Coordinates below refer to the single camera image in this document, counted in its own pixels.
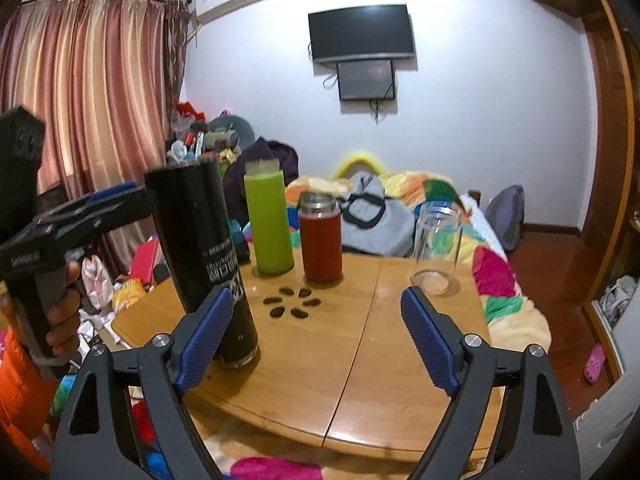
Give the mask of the orange sleeve forearm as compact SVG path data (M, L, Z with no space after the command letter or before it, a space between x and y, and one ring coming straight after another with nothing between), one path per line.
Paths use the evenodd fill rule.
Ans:
M50 460L32 444L50 412L58 382L41 377L38 366L10 328L1 360L1 477L47 479Z

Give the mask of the person's left hand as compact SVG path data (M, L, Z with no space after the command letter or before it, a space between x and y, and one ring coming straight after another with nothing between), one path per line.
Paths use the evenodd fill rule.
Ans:
M47 318L50 324L46 341L55 356L69 356L79 347L77 335L80 318L78 309L80 305L79 292L74 289L74 284L80 275L80 266L77 262L71 262L66 268L67 289L64 296L50 307ZM15 312L13 299L9 294L1 296L1 312L6 318L14 338L24 347L27 340L23 334L23 326Z

